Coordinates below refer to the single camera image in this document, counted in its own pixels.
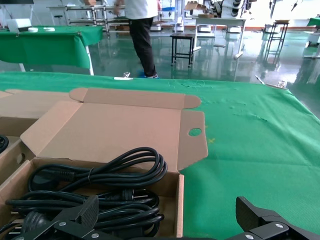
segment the open cardboard box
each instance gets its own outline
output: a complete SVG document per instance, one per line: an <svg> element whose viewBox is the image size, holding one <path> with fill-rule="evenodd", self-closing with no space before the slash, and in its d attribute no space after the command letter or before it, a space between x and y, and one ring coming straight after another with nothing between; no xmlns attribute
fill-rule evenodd
<svg viewBox="0 0 320 240"><path fill-rule="evenodd" d="M197 1L188 1L184 7L184 10L203 10L205 11L207 7L205 5L199 4Z"/></svg>
<svg viewBox="0 0 320 240"><path fill-rule="evenodd" d="M5 201L27 191L27 179L38 166L58 162L92 168L131 149L151 147L168 165L165 177L149 186L159 195L165 216L158 236L182 237L184 176L179 171L208 155L204 113L184 109L196 108L201 100L185 94L98 88L77 88L70 97L79 102L58 102L22 134L37 158L26 161L0 187L0 225L11 218ZM189 135L195 128L201 133ZM146 171L150 164L134 169Z"/></svg>
<svg viewBox="0 0 320 240"><path fill-rule="evenodd" d="M9 140L8 147L0 153L0 184L24 159L34 157L21 141L20 135L61 100L74 101L67 93L62 92L16 89L0 91L0 135L6 136Z"/></svg>

